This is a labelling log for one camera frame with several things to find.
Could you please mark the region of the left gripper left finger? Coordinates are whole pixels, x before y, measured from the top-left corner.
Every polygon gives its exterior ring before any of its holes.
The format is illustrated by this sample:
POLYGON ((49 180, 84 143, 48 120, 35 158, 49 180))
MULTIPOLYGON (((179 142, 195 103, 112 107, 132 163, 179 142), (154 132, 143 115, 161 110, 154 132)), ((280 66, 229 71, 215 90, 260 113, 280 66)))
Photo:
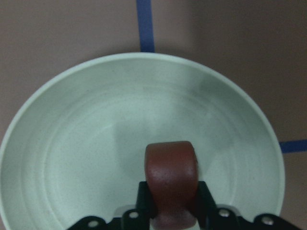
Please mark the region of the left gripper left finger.
POLYGON ((70 230, 149 230, 150 220, 157 215, 147 182, 140 182, 134 208, 124 211, 107 223, 97 216, 86 216, 74 223, 70 230))

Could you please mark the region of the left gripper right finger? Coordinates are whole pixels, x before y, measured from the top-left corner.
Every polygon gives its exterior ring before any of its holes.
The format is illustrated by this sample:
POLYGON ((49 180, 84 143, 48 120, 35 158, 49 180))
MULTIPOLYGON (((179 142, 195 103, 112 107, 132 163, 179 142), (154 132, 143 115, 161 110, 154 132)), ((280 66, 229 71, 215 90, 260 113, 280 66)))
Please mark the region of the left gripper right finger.
POLYGON ((204 181, 198 182, 195 217, 201 230, 296 230, 285 219, 264 213, 248 221, 236 214, 233 207, 217 206, 204 181))

